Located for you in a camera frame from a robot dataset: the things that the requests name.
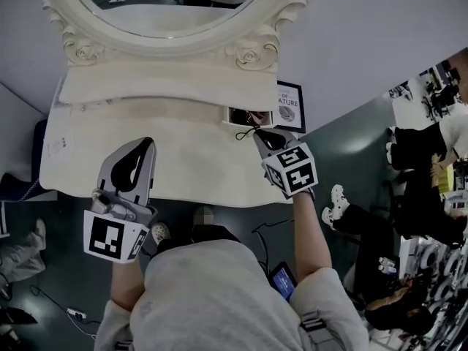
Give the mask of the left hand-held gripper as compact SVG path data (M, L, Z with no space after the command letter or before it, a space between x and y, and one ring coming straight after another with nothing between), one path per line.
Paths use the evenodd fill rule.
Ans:
M142 137L109 155L99 171L92 204L83 216L83 251L113 263L136 260L155 220L148 204L154 182L156 145Z

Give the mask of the person's white shoe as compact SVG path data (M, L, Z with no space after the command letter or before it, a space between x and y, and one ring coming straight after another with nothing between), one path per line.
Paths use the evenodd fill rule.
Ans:
M209 233L214 224L214 213L211 207L202 205L193 215L193 233Z
M151 235L158 246L164 240L170 240L171 235L168 226L164 222L157 222L151 227Z

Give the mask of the office desks and chairs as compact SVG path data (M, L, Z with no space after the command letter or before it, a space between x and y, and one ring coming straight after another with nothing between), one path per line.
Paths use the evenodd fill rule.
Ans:
M384 94L396 125L422 129L446 116L468 114L468 47Z

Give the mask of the white dressing table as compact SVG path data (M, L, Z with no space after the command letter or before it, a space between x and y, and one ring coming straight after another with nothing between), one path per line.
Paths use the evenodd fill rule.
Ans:
M156 144L150 196L227 207L283 203L264 177L250 137L235 139L222 123L225 107L271 111L276 77L216 66L114 62L72 67L50 109L39 181L76 197L97 187L104 160L130 141ZM68 160L48 159L46 142L73 135Z

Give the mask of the small cream white drawer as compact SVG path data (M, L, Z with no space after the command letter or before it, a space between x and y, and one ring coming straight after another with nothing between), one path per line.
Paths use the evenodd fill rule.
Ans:
M236 128L247 128L249 127L246 122L246 115L251 110L241 110L233 107L225 107L222 114L222 123L231 127ZM263 127L272 127L273 126L273 114L271 113L271 125L260 126Z

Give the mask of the dark blue stool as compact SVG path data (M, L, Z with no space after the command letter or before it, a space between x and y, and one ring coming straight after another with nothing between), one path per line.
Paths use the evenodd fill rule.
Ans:
M31 180L22 181L5 173L0 180L0 201L22 202L48 192L39 182L43 142L47 120L38 122L34 128L31 151Z

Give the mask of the black tablet device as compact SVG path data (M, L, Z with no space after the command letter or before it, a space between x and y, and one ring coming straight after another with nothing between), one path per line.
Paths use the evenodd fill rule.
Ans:
M296 288L296 280L286 262L280 262L268 275L268 280L272 286L286 301Z

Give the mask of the yellow green container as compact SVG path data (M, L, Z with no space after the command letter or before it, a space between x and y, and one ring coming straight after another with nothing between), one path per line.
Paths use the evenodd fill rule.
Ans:
M454 188L454 171L453 166L448 165L444 170L440 169L438 172L435 167L441 165L440 155L434 154L431 158L431 184L437 185L439 194L443 195L452 192Z

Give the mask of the small black hair tie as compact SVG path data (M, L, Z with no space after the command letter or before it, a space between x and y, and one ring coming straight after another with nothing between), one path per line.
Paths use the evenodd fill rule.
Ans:
M255 132L260 128L260 120L254 113L248 112L246 115L246 122L249 128L245 132L238 132L235 134L235 139L237 141L243 140L245 137L248 137L251 132Z

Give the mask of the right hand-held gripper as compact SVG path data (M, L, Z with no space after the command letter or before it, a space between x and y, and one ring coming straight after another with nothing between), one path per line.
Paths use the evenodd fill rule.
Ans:
M306 143L292 132L279 128L256 129L252 135L262 159L264 177L286 199L308 192L318 184L314 157Z

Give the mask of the person's grey sweatshirt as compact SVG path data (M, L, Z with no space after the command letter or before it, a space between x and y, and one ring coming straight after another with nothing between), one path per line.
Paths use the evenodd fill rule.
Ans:
M132 310L107 303L94 351L369 351L369 334L335 270L285 299L247 247L218 240L152 259Z

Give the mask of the person's right white shoe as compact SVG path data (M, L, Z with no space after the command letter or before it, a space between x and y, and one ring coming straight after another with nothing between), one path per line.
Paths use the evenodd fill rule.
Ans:
M214 213L211 207L202 205L193 215L193 233L209 233L214 224Z

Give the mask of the person's left forearm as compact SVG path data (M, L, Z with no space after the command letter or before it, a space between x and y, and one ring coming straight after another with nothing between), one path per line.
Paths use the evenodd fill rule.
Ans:
M131 312L144 292L144 277L138 257L132 263L113 263L110 284L112 302Z

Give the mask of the white display shelf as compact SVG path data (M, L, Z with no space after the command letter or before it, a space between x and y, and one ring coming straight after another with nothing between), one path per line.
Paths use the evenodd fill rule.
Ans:
M400 277L413 278L420 302L436 317L424 336L400 336L399 351L459 351L468 339L468 242L450 249L433 240L401 241Z

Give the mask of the person's black trousers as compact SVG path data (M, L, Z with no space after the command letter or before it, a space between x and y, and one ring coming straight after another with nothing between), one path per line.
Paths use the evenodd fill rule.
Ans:
M214 225L209 233L193 233L192 229L182 236L171 236L156 246L152 258L183 259L197 255L208 255L228 250L241 242L225 227Z

